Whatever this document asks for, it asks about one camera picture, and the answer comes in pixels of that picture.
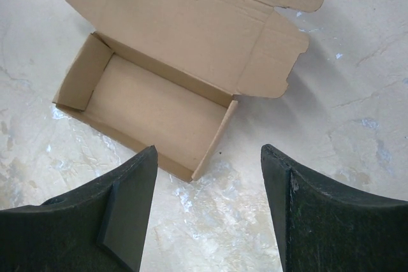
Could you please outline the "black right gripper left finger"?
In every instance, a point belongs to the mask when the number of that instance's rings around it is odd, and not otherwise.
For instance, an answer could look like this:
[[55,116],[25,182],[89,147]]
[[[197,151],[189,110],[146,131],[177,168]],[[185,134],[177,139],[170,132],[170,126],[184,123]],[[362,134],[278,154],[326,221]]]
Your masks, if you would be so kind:
[[2,271],[138,271],[156,184],[150,146],[44,203],[1,211]]

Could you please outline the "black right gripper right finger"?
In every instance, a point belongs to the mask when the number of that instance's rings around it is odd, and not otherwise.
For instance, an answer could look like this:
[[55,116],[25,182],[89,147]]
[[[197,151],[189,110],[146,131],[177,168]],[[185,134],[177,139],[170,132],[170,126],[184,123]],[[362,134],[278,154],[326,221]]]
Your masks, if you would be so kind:
[[284,271],[406,271],[407,202],[355,189],[261,149]]

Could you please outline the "cardboard box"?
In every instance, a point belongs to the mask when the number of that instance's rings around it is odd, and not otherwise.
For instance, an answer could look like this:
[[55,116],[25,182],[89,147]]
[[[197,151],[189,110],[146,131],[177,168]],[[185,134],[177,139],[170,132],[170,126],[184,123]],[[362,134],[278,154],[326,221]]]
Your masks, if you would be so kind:
[[205,172],[238,96],[278,98],[309,37],[277,12],[324,0],[65,0],[91,33],[56,107],[190,182]]

